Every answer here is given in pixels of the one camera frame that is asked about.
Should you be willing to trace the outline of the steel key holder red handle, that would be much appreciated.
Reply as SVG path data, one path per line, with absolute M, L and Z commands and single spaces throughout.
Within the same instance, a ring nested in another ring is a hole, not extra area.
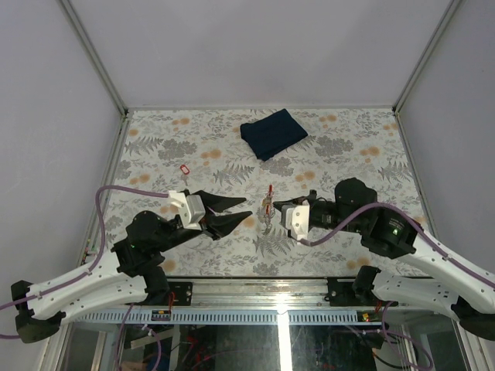
M 268 186 L 268 191 L 265 194 L 265 197 L 271 198 L 271 205 L 268 206 L 261 205 L 260 208 L 260 217 L 261 217 L 263 235 L 268 235 L 272 229 L 271 219 L 275 215 L 275 211 L 273 210 L 273 196 L 274 196 L 274 186 L 270 184 Z

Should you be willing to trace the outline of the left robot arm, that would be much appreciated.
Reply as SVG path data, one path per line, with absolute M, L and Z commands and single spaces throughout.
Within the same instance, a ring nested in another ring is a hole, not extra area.
M 171 290 L 160 266 L 163 254 L 201 235 L 226 237 L 251 215 L 226 212 L 244 203 L 244 197 L 187 189 L 163 197 L 178 210 L 172 219 L 142 211 L 127 226 L 125 238 L 112 248 L 102 246 L 92 261 L 43 283 L 14 283 L 14 339 L 26 344 L 47 339 L 62 325 L 115 305 L 168 305 Z

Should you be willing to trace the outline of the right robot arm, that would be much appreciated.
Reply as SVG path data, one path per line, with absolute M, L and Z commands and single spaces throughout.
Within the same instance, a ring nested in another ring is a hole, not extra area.
M 493 273 L 450 250 L 398 207 L 378 202 L 377 192 L 364 182 L 339 182 L 332 201 L 311 191 L 273 206 L 288 236 L 300 244 L 315 247 L 340 231 L 357 233 L 371 253 L 417 267 L 430 277 L 416 280 L 364 266 L 352 287 L 358 303 L 377 299 L 421 307 L 482 339 L 494 339 Z

